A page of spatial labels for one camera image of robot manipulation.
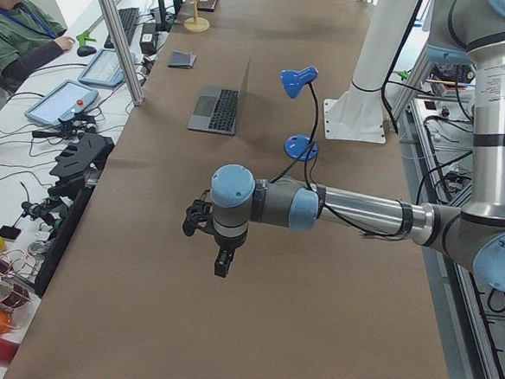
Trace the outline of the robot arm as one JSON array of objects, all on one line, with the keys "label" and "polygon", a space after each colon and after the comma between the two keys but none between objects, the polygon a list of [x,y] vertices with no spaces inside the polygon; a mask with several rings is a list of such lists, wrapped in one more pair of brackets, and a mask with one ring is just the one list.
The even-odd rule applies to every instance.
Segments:
[{"label": "robot arm", "polygon": [[470,199],[460,207],[411,205],[302,183],[259,180],[241,165],[220,167],[206,224],[227,275],[250,222],[309,230],[342,220],[368,236],[411,239],[437,250],[505,292],[505,0],[436,0],[430,47],[468,58],[476,69]]}]

